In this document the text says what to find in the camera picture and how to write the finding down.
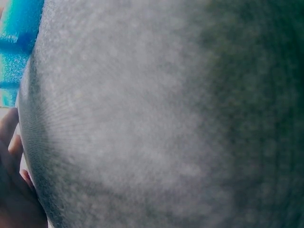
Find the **curved gray object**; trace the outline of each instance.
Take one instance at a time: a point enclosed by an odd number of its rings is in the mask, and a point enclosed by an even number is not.
[[[304,227],[303,12],[46,0],[19,113],[54,227]]]

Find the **gray fabric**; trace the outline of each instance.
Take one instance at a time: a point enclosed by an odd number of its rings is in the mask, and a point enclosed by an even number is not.
[[[19,97],[56,228],[301,228],[300,0],[46,0]]]

